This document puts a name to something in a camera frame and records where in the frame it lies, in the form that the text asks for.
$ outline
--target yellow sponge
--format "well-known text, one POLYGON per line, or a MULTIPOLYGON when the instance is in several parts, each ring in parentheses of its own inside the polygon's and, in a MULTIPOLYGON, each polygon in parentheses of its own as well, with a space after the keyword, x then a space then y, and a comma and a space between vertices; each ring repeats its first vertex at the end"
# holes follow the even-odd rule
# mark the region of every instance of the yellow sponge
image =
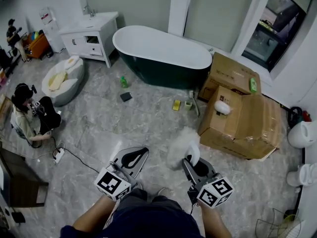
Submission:
POLYGON ((180 107, 180 101, 179 100, 175 100, 174 101, 174 105, 173 105, 173 110, 179 111, 179 107, 180 107))

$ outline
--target white bean bag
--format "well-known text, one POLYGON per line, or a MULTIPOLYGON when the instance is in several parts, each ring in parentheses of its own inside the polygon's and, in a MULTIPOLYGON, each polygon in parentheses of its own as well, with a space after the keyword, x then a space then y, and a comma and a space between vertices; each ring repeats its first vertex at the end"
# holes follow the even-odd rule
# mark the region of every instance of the white bean bag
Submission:
POLYGON ((84 62, 82 59, 79 59, 73 67, 67 70, 67 80, 61 84, 60 88, 56 91, 50 91, 49 80, 52 76, 65 70, 65 61, 66 60, 60 61, 51 68, 42 81, 43 93, 52 99, 52 102, 56 107, 63 106, 71 101, 85 74, 84 62))

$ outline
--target faucet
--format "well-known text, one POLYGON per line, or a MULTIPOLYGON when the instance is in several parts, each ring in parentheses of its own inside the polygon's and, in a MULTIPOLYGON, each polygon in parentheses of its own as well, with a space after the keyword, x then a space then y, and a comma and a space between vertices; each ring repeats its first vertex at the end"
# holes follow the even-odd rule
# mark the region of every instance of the faucet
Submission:
POLYGON ((94 17, 96 15, 95 10, 91 10, 89 5, 86 5, 83 11, 86 11, 86 8, 89 9, 90 17, 94 17))

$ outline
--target white cube with marker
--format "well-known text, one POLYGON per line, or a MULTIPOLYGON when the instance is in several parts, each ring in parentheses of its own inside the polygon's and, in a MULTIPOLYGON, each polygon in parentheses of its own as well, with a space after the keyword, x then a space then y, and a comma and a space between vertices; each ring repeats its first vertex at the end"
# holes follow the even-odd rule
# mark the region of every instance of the white cube with marker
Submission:
POLYGON ((220 178, 216 181, 203 186, 197 199, 200 203, 210 208, 215 208, 228 200, 232 195, 234 188, 227 177, 220 178))
POLYGON ((113 201, 117 201, 131 192, 130 183, 106 168, 102 168, 94 184, 103 194, 110 197, 113 201))

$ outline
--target woman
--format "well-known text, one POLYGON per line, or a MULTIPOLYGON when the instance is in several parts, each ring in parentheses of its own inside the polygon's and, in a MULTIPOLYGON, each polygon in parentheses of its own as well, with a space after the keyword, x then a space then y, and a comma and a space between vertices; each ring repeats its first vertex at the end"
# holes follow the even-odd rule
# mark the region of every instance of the woman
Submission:
POLYGON ((33 115, 32 96, 33 91, 28 85, 24 83, 17 85, 11 98, 13 102, 11 123, 14 127, 20 128, 24 136, 31 141, 49 139, 51 129, 59 127, 61 123, 60 115, 55 112, 51 99, 46 96, 39 101, 46 115, 40 112, 33 115))

